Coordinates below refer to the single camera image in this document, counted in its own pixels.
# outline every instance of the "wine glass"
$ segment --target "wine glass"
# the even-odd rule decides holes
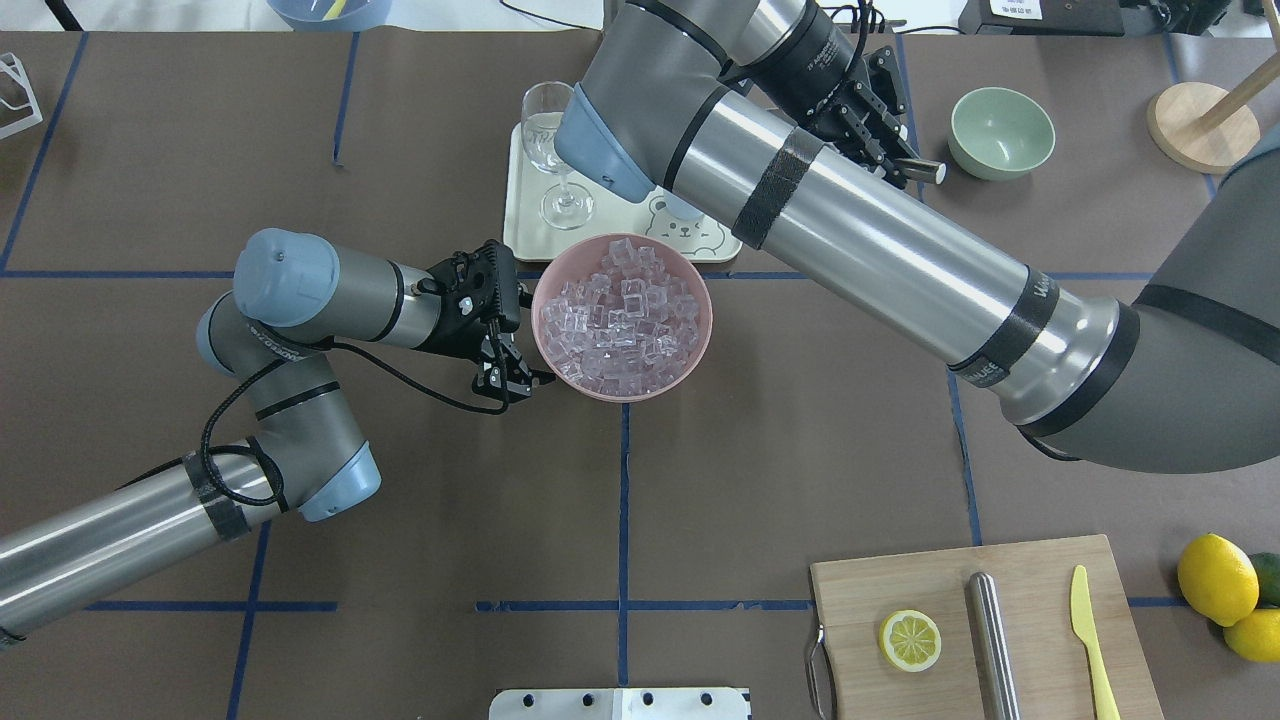
[[[558,181],[543,196],[543,219],[562,231],[585,225],[595,211],[595,199],[585,187],[568,182],[573,168],[556,154],[556,131],[572,96],[573,88],[563,82],[540,82],[525,92],[520,110],[520,140],[525,155],[539,172],[553,174]]]

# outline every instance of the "white floor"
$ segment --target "white floor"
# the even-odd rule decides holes
[[[513,5],[566,22],[600,27],[603,0],[509,0]],[[266,0],[67,0],[91,31],[288,31]],[[840,5],[835,0],[824,5]],[[965,0],[879,0],[890,19],[906,27],[955,24]],[[1261,18],[1239,12],[1240,0],[1212,35],[1266,37]],[[394,0],[388,24],[412,29],[559,29],[503,8],[498,0]],[[60,29],[44,0],[0,1],[0,29]]]

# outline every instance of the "silver knife handle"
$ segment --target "silver knife handle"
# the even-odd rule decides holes
[[[978,662],[984,670],[983,696],[988,717],[1020,720],[1014,671],[1009,665],[1009,646],[1005,643],[1005,624],[996,598],[996,579],[987,573],[974,573],[969,578],[968,596],[969,609],[978,626]]]

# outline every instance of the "bowl of ice cubes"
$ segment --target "bowl of ice cubes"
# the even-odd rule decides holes
[[[636,234],[602,234],[561,252],[534,291],[538,351],[596,400],[637,402],[694,370],[712,336],[712,301],[694,265]]]

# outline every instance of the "knife handle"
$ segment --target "knife handle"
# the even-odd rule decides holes
[[[1093,685],[1093,712],[1098,720],[1120,720],[1116,697],[1111,693],[1107,669],[1102,665],[1102,648],[1089,644],[1089,680]]]

